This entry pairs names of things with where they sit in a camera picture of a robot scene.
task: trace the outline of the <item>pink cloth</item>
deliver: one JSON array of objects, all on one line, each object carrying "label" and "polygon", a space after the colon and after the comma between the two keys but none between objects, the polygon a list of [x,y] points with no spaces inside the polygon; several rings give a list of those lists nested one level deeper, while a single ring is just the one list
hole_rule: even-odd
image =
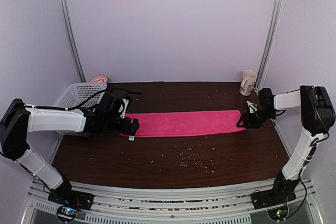
[{"label": "pink cloth", "polygon": [[238,110],[127,114],[139,119],[135,137],[204,136],[245,130],[238,128]]}]

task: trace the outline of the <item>plastic basket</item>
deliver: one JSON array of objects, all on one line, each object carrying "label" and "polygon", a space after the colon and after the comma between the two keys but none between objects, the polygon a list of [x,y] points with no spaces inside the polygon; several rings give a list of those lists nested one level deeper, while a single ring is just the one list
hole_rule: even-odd
[{"label": "plastic basket", "polygon": [[[106,83],[92,83],[92,82],[81,82],[74,83],[67,87],[63,92],[62,96],[58,99],[55,106],[62,108],[69,108],[77,106],[91,95],[95,94],[100,90],[106,89]],[[103,96],[103,93],[97,94],[95,97],[86,102],[82,107],[91,107],[98,103]],[[80,135],[80,136],[89,136],[89,133],[75,133],[75,132],[60,132],[59,134],[63,135]]]}]

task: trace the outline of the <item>lavender wall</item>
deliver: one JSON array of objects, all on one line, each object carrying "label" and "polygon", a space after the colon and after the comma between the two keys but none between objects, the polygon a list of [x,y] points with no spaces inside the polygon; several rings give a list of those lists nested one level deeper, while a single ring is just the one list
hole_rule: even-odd
[{"label": "lavender wall", "polygon": [[239,81],[257,71],[274,0],[68,0],[84,73]]},{"label": "lavender wall", "polygon": [[[78,82],[59,0],[0,0],[0,115],[13,98],[52,105]],[[34,133],[29,143],[49,159],[56,133]],[[31,177],[0,157],[0,223],[18,223]]]},{"label": "lavender wall", "polygon": [[[336,107],[336,0],[285,0],[276,44],[263,87],[275,93],[300,85],[325,86]],[[300,110],[277,119],[279,131],[292,153],[301,131]],[[305,171],[322,203],[327,223],[335,223],[336,126],[321,143]]]}]

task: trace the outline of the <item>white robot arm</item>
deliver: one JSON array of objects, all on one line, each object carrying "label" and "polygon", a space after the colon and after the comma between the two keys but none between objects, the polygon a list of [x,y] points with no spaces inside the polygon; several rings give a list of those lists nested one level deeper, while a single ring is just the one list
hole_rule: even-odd
[{"label": "white robot arm", "polygon": [[237,126],[259,128],[266,120],[275,119],[276,112],[301,107],[302,131],[292,156],[276,176],[273,189],[251,195],[255,209],[296,198],[294,191],[302,171],[312,160],[318,144],[329,137],[329,128],[335,123],[335,110],[325,87],[301,86],[299,90],[278,95],[273,95],[271,89],[262,89],[258,96],[261,109],[251,110],[251,102],[246,102],[249,111],[242,114]]},{"label": "white robot arm", "polygon": [[71,190],[69,180],[48,164],[26,142],[27,133],[62,131],[102,134],[118,131],[135,136],[139,121],[125,117],[130,97],[118,98],[105,93],[93,108],[54,108],[24,104],[15,99],[0,121],[0,142],[3,156],[19,163],[39,178],[50,190],[49,200],[89,210],[93,195]]}]

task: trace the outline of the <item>dark wooden surface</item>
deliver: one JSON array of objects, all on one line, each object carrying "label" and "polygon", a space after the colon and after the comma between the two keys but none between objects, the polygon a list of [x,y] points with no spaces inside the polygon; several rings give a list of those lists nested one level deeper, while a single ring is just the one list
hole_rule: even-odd
[{"label": "dark wooden surface", "polygon": [[[120,83],[142,91],[129,113],[245,110],[239,83]],[[249,100],[257,102],[252,94]],[[130,188],[195,188],[275,177],[288,160],[275,129],[199,137],[66,136],[54,161],[76,182]]]}]

